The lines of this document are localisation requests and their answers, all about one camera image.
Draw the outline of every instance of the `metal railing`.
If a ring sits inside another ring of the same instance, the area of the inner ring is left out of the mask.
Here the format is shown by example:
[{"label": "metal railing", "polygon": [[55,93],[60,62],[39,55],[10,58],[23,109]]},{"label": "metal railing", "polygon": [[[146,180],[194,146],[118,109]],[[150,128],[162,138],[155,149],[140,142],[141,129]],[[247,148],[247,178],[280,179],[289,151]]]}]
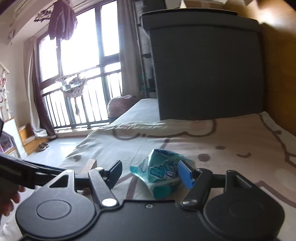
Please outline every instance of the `metal railing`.
[{"label": "metal railing", "polygon": [[107,104],[122,95],[121,70],[99,74],[86,79],[83,94],[76,98],[64,96],[60,89],[42,95],[48,116],[55,129],[74,129],[108,124]]}]

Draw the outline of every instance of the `blue tab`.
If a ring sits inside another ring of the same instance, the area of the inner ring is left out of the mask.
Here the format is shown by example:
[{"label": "blue tab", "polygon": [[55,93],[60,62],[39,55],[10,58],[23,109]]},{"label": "blue tab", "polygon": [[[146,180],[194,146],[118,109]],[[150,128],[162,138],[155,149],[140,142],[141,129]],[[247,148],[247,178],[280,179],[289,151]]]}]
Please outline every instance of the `blue tab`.
[{"label": "blue tab", "polygon": [[184,185],[190,190],[195,182],[191,170],[182,162],[178,162],[178,173]]}]

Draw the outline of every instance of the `hanging basket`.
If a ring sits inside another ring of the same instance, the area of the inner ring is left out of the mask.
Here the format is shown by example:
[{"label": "hanging basket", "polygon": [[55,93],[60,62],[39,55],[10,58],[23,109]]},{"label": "hanging basket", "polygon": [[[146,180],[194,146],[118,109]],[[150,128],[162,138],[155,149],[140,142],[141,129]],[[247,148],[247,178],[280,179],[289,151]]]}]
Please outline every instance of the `hanging basket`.
[{"label": "hanging basket", "polygon": [[[60,90],[65,94],[65,97],[74,98],[75,101],[75,113],[76,115],[79,115],[80,111],[77,105],[76,98],[81,96],[83,94],[84,86],[86,83],[85,78],[80,78],[79,73],[64,75],[62,77],[59,77],[55,80],[55,82],[61,82],[62,87]],[[74,77],[71,81],[67,82],[67,79],[77,75],[77,77]]]}]

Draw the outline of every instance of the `gray headboard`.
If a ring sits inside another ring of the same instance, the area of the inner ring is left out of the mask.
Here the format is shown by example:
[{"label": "gray headboard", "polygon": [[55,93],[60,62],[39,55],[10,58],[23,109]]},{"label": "gray headboard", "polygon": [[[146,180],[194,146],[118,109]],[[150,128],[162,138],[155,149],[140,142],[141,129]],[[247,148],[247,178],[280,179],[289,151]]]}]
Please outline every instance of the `gray headboard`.
[{"label": "gray headboard", "polygon": [[205,120],[261,112],[264,77],[256,20],[234,12],[144,13],[160,118]]}]

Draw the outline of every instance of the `window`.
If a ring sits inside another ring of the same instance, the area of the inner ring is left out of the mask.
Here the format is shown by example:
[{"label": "window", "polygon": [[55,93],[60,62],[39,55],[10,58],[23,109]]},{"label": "window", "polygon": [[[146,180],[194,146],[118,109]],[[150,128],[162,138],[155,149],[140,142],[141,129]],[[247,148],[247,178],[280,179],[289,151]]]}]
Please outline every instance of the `window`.
[{"label": "window", "polygon": [[[39,41],[42,96],[59,129],[107,123],[109,100],[122,94],[117,2],[99,2],[77,20],[70,40],[50,40],[47,35]],[[87,70],[80,75],[87,78],[83,94],[76,101],[65,97],[55,80],[83,70]]]}]

